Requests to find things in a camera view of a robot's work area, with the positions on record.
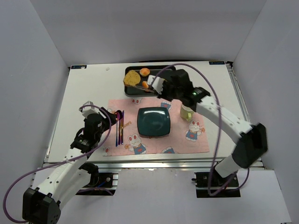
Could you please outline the toasted bread slice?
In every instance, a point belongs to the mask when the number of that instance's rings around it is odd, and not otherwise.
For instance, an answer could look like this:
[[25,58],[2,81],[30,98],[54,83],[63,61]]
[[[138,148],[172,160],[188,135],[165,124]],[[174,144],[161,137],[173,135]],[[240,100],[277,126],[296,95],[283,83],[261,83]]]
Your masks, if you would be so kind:
[[123,79],[125,86],[137,86],[140,81],[141,77],[135,70],[130,70]]

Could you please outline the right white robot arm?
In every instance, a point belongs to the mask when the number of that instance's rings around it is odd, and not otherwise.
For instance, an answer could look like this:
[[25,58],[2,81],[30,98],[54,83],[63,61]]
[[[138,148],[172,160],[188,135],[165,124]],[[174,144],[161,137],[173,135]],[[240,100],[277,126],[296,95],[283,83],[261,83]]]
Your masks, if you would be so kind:
[[148,90],[158,98],[168,101],[181,101],[184,106],[216,124],[235,143],[231,155],[214,165],[213,171],[219,177],[227,178],[241,168],[249,168],[268,151],[264,125],[253,125],[221,107],[215,94],[193,86],[185,70],[172,70],[167,78],[148,75],[145,81],[148,87],[143,84],[136,84],[134,87]]

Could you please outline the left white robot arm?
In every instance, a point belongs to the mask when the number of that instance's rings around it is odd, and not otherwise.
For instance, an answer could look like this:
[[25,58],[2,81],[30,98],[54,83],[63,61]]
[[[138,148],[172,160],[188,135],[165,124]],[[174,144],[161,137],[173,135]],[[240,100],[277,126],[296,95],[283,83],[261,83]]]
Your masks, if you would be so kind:
[[109,131],[117,121],[115,113],[101,108],[82,109],[84,127],[76,133],[64,157],[36,188],[28,188],[23,194],[22,217],[32,224],[56,224],[63,207],[84,186],[98,180],[98,167],[87,159],[101,142],[102,134]]

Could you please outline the orange bun lower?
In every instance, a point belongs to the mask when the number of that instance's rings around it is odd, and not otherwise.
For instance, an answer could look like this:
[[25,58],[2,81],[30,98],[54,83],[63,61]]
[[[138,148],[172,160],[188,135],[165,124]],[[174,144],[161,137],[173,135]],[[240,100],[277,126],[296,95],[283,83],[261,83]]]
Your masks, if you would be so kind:
[[147,90],[147,91],[150,89],[150,87],[149,87],[147,81],[143,81],[143,82],[142,82],[142,87],[143,87],[145,90]]

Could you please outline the orange bun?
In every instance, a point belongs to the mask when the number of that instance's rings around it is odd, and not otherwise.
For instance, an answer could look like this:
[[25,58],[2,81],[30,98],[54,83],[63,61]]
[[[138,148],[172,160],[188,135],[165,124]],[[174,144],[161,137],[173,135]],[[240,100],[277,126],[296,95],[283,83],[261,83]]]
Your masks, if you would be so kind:
[[142,82],[142,87],[143,87],[145,90],[147,90],[147,91],[150,89],[150,87],[149,87],[147,81],[143,81],[143,82]]
[[147,77],[150,74],[150,69],[142,68],[142,69],[140,69],[139,72],[142,77]]

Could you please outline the orange bun upper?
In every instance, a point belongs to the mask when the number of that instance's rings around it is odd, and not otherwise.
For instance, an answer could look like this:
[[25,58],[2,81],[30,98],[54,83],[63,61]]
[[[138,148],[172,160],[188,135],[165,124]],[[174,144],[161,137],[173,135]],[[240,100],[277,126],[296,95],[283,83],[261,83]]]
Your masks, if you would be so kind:
[[139,72],[142,77],[147,77],[150,74],[150,69],[142,68],[142,69],[140,69]]

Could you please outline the black baking tray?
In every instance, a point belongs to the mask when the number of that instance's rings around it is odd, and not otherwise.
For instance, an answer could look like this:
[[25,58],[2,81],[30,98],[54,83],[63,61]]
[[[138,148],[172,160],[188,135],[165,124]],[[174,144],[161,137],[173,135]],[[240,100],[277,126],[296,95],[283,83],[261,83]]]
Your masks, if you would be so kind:
[[[142,81],[147,81],[148,77],[143,77],[140,74],[140,70],[143,68],[149,69],[150,71],[150,75],[155,76],[160,70],[162,70],[163,68],[165,68],[166,65],[149,65],[149,66],[129,66],[125,69],[125,75],[133,70],[135,72],[137,72],[139,74],[139,76],[141,77],[141,81],[138,84],[138,86],[142,87]],[[159,77],[160,78],[164,78],[166,80],[171,80],[171,74],[173,71],[175,71],[176,68],[174,66],[169,67],[168,69],[166,69],[165,71],[163,71]],[[146,92],[144,90],[140,90],[134,87],[124,87],[124,92],[127,96],[153,96],[153,94],[151,92]]]

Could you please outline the light green mug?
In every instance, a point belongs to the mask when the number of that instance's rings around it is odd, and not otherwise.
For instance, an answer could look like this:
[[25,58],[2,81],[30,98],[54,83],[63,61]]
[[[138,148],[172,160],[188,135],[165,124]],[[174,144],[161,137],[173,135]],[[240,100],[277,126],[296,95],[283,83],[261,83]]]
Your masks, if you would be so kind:
[[186,121],[190,122],[192,120],[192,116],[194,114],[194,111],[189,108],[186,107],[185,105],[181,105],[180,107],[180,117],[185,119]]

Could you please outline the iridescent spoon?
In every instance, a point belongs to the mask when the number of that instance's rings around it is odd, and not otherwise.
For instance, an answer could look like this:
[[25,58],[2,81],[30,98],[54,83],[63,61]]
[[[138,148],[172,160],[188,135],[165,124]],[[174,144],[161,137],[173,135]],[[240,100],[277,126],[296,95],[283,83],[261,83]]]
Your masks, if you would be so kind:
[[122,112],[120,110],[117,110],[115,112],[115,120],[116,120],[116,140],[115,140],[115,146],[118,147],[120,145],[120,142],[121,142],[121,137],[120,137],[120,127],[121,127],[121,119],[122,119],[123,115],[122,115]]

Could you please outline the iridescent knife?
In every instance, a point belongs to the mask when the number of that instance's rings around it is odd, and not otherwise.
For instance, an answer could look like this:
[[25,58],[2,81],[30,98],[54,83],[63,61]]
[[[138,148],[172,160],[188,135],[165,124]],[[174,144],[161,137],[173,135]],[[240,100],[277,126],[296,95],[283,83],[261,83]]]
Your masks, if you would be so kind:
[[124,126],[124,111],[121,112],[121,119],[119,124],[119,141],[118,144],[123,144],[123,126]]

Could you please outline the pink bunny placemat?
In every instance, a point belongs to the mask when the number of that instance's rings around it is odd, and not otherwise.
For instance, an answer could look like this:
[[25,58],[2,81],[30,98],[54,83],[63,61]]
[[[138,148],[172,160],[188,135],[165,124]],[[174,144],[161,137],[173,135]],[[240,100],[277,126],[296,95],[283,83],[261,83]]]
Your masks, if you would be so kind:
[[[124,111],[123,144],[115,146],[116,125],[100,152],[103,156],[142,154],[182,154],[209,152],[203,116],[193,114],[190,122],[180,117],[179,100],[168,102],[155,97],[114,99],[108,102],[108,112]],[[137,114],[140,108],[164,107],[171,119],[170,133],[163,137],[143,137],[137,130]]]

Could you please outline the dark green square plate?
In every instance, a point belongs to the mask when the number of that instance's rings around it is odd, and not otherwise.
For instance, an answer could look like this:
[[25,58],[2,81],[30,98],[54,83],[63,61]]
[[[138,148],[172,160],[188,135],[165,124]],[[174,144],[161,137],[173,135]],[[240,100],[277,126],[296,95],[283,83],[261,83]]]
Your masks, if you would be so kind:
[[137,130],[143,137],[163,137],[170,133],[171,119],[164,107],[140,108],[137,114]]

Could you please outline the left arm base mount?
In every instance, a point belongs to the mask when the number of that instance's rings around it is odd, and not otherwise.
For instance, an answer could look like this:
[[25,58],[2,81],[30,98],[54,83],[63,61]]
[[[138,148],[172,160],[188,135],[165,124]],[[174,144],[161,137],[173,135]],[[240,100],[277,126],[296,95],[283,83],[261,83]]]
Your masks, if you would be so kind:
[[76,195],[79,196],[113,196],[117,186],[117,174],[100,172],[98,166],[85,163],[79,169],[85,170],[90,175],[90,181]]

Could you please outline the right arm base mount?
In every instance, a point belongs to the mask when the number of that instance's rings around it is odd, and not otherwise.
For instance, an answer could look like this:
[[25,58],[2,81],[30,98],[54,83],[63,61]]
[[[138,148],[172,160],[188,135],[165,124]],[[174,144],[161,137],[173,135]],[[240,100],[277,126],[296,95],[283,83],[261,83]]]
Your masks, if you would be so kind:
[[[194,173],[194,177],[192,178],[192,182],[195,184],[196,188],[196,197],[197,198],[212,198],[207,190],[208,187],[208,175],[209,172],[196,172]],[[217,195],[213,196],[213,198],[238,198],[241,197],[239,187],[239,182],[236,174],[233,175],[233,179],[225,184],[229,180],[229,177],[222,178],[216,176],[213,173],[212,181],[211,181],[211,193],[214,193],[217,189],[219,189],[222,185],[224,188]]]

